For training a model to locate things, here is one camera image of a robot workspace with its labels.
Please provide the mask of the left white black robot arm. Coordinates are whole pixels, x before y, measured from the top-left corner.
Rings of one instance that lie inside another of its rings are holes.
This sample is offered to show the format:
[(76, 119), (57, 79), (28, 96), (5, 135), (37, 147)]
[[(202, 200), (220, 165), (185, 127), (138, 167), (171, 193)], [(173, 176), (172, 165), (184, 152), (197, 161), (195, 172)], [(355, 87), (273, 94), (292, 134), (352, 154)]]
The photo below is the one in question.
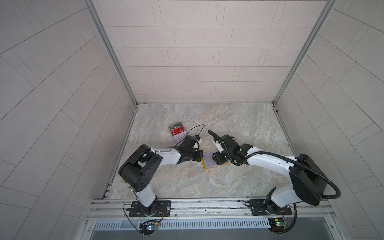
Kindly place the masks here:
[(167, 150), (155, 150), (147, 145), (141, 145), (121, 165), (118, 174), (132, 187), (140, 210), (145, 215), (152, 215), (157, 209), (158, 197), (150, 186), (157, 169), (160, 166), (179, 165), (188, 161), (200, 162), (203, 158), (200, 143), (200, 136), (187, 135), (179, 146)]

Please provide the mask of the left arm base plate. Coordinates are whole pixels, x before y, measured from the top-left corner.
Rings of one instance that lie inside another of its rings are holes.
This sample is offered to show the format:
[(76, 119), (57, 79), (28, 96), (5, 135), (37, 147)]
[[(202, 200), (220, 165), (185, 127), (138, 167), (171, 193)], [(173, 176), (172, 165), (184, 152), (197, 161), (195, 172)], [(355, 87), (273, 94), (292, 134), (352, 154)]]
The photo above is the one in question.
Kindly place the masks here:
[(169, 217), (171, 210), (171, 201), (155, 200), (149, 207), (145, 207), (139, 201), (133, 201), (129, 209), (130, 218), (145, 217)]

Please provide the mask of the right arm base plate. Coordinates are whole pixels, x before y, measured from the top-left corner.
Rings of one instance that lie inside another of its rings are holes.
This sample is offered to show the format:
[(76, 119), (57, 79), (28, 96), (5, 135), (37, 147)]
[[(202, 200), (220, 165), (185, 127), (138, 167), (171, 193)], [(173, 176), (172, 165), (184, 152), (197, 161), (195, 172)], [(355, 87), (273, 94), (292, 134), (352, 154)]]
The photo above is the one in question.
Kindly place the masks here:
[(244, 202), (244, 205), (251, 208), (253, 216), (292, 215), (290, 207), (280, 208), (272, 201), (253, 199)]

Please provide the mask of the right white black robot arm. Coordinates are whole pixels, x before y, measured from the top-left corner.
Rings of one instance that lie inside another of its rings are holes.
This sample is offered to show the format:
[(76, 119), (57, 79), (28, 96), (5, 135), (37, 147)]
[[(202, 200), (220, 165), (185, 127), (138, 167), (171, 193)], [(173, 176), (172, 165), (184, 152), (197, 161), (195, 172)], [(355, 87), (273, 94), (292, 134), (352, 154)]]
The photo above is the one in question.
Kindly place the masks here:
[(268, 193), (264, 205), (270, 214), (275, 215), (278, 209), (300, 202), (312, 206), (320, 204), (327, 182), (309, 156), (281, 156), (262, 151), (249, 144), (240, 146), (235, 138), (229, 135), (219, 137), (210, 130), (208, 133), (213, 137), (213, 142), (218, 149), (213, 154), (213, 159), (218, 164), (231, 162), (235, 166), (262, 167), (290, 179), (287, 185), (272, 188)]

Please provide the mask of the black VIP card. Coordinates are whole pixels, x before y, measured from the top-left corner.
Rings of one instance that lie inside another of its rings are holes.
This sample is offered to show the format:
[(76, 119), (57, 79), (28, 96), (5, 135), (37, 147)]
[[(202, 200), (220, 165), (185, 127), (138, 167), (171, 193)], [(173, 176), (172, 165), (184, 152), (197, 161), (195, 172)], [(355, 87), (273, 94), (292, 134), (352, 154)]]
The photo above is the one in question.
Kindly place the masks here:
[(178, 123), (170, 125), (170, 128), (175, 129), (175, 128), (180, 128), (182, 126), (183, 126), (183, 124), (181, 122), (178, 122)]

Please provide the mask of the yellow leather card holder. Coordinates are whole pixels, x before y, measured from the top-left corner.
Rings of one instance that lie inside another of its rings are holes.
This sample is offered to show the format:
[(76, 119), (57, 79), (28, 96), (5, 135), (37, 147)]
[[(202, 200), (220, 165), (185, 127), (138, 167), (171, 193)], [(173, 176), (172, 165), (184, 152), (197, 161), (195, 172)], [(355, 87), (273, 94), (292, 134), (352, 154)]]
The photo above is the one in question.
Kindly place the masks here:
[(216, 153), (216, 151), (214, 151), (214, 152), (207, 152), (207, 153), (203, 154), (202, 165), (203, 165), (203, 169), (204, 170), (221, 166), (221, 164), (217, 164), (214, 161), (214, 159), (213, 159), (213, 154), (214, 153)]

